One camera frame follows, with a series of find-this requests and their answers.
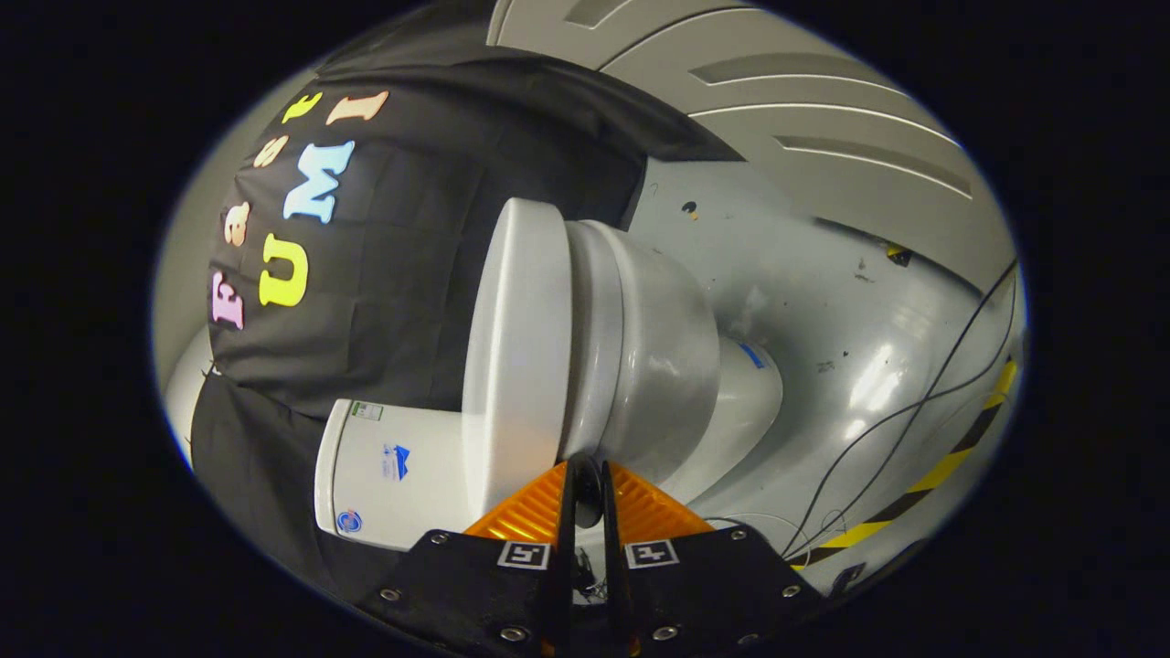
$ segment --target sticker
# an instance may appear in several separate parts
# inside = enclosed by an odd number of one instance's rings
[[[351,139],[339,146],[309,144],[304,148],[296,167],[308,180],[294,187],[284,197],[284,219],[294,214],[309,214],[319,219],[322,224],[329,224],[333,217],[333,206],[337,204],[337,199],[330,192],[337,189],[337,179],[325,172],[340,176],[350,165],[350,156],[353,155],[356,144]]]
[[[314,96],[312,98],[309,98],[308,96],[301,96],[300,101],[292,103],[291,105],[289,105],[289,109],[284,110],[284,118],[281,119],[281,123],[288,123],[290,118],[303,117],[304,115],[309,114],[309,110],[311,110],[317,104],[317,101],[321,101],[321,95],[322,95],[321,91],[317,91],[317,95]]]
[[[626,544],[626,562],[631,569],[666,567],[677,564],[679,555],[675,554],[670,540],[644,541]]]
[[[510,541],[504,543],[504,550],[500,554],[500,561],[496,564],[512,569],[544,571],[549,568],[550,553],[552,553],[551,543]]]
[[[240,204],[239,206],[232,206],[227,211],[227,218],[223,219],[223,241],[233,247],[239,247],[243,244],[243,239],[248,234],[248,212],[252,211],[252,206],[248,201]]]
[[[756,352],[752,351],[752,349],[749,348],[746,343],[739,343],[739,348],[742,348],[743,351],[746,352],[749,357],[751,357],[751,362],[756,364],[757,369],[768,368],[768,365],[763,361],[760,361],[758,356],[756,356]]]
[[[363,121],[370,121],[378,114],[378,110],[381,109],[381,104],[385,103],[388,97],[390,91],[383,91],[377,96],[370,96],[367,98],[350,98],[346,96],[333,105],[333,111],[329,112],[329,117],[325,119],[325,125],[332,125],[335,121],[343,118],[362,117]]]
[[[381,420],[381,405],[364,402],[353,403],[353,416],[369,420]]]
[[[284,145],[288,143],[288,135],[281,135],[280,137],[269,139],[268,143],[264,144],[264,148],[256,153],[256,159],[252,160],[252,166],[262,167],[273,164],[273,160],[276,159],[276,156],[281,155],[281,151],[284,150]]]
[[[352,509],[342,512],[337,515],[337,529],[343,533],[356,533],[362,529],[362,518]]]
[[[212,322],[227,320],[236,329],[243,329],[243,299],[235,288],[223,282],[223,273],[212,274]]]
[[[381,446],[381,477],[394,480],[395,482],[402,481],[406,478],[406,458],[411,455],[411,451],[402,446],[390,447],[383,444]]]
[[[264,262],[274,258],[284,259],[292,263],[292,276],[277,279],[263,270],[260,273],[260,306],[268,306],[269,302],[281,306],[296,306],[304,297],[304,289],[309,282],[309,256],[304,253],[304,247],[296,242],[277,240],[271,233],[264,238]]]

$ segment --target toilet seat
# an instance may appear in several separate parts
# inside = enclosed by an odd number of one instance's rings
[[[593,454],[610,420],[621,363],[621,280],[601,233],[586,221],[564,222],[572,261],[572,358],[559,459]]]

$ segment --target toilet bowl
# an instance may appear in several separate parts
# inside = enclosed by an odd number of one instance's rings
[[[686,503],[759,441],[776,363],[721,336],[681,265],[550,204],[510,199],[484,262],[460,412],[337,400],[317,525],[407,550],[462,530],[556,462],[613,460]]]

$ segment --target blue logo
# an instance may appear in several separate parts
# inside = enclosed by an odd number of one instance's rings
[[[402,446],[381,446],[381,477],[401,481],[406,477],[406,458],[411,451]]]
[[[342,512],[337,515],[337,529],[343,533],[356,533],[362,529],[362,518],[352,509]]]

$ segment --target toilet lid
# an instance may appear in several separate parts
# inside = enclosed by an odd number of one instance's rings
[[[569,386],[571,276],[557,207],[504,204],[483,263],[463,371],[463,468],[473,519],[556,462]]]

